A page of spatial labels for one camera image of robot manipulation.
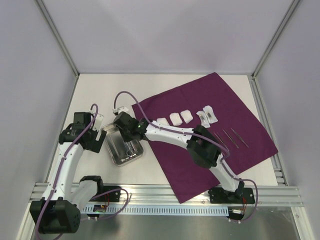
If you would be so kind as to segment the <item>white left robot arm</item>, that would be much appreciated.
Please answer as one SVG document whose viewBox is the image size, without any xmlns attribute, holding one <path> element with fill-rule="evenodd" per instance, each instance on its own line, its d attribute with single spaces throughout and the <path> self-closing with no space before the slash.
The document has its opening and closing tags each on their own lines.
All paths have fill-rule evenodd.
<svg viewBox="0 0 320 240">
<path fill-rule="evenodd" d="M 72 191 L 78 163 L 84 151 L 99 153 L 106 131 L 100 132 L 103 115 L 97 111 L 75 112 L 73 123 L 59 135 L 58 162 L 49 184 L 39 200 L 31 202 L 29 212 L 37 238 L 44 234 L 75 233 L 81 211 L 91 200 L 104 197 L 103 180 L 98 175 L 84 176 Z"/>
</svg>

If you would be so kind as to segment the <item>steel surgical scissors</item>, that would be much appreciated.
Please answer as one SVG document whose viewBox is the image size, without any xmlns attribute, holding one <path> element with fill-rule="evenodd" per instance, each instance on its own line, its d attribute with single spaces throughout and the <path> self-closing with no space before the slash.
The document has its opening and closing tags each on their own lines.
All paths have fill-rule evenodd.
<svg viewBox="0 0 320 240">
<path fill-rule="evenodd" d="M 131 160 L 137 156 L 137 150 L 131 142 L 124 143 L 125 150 L 126 150 L 126 158 Z"/>
<path fill-rule="evenodd" d="M 138 150 L 132 141 L 127 142 L 126 147 L 127 147 L 126 154 L 129 159 L 134 159 L 139 156 Z"/>
</svg>

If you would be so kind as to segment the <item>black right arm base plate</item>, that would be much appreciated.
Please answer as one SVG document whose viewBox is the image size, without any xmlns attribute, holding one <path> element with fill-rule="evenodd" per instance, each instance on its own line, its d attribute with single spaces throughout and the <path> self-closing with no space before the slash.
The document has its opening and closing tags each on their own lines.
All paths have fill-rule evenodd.
<svg viewBox="0 0 320 240">
<path fill-rule="evenodd" d="M 255 204 L 255 196 L 252 188 L 244 188 L 241 196 L 235 192 L 227 192 L 222 187 L 213 187 L 208 190 L 211 204 Z"/>
</svg>

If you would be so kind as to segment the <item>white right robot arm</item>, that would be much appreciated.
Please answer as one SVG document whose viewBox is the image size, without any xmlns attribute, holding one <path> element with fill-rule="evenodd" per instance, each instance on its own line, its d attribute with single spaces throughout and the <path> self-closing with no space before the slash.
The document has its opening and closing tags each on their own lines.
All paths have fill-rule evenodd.
<svg viewBox="0 0 320 240">
<path fill-rule="evenodd" d="M 231 173 L 225 159 L 230 152 L 202 125 L 195 128 L 167 126 L 148 118 L 137 120 L 122 111 L 113 121 L 124 141 L 162 142 L 185 149 L 193 162 L 217 178 L 228 201 L 238 202 L 244 196 L 244 182 Z"/>
</svg>

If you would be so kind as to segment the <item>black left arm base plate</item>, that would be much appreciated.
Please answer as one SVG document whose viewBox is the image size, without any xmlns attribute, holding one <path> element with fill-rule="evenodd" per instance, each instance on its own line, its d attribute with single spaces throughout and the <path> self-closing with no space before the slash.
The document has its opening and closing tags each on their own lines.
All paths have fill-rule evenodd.
<svg viewBox="0 0 320 240">
<path fill-rule="evenodd" d="M 97 194 L 89 201 L 93 202 L 106 202 L 106 203 L 119 203 L 120 197 L 127 199 L 127 194 L 118 185 L 107 185 L 98 188 Z"/>
</svg>

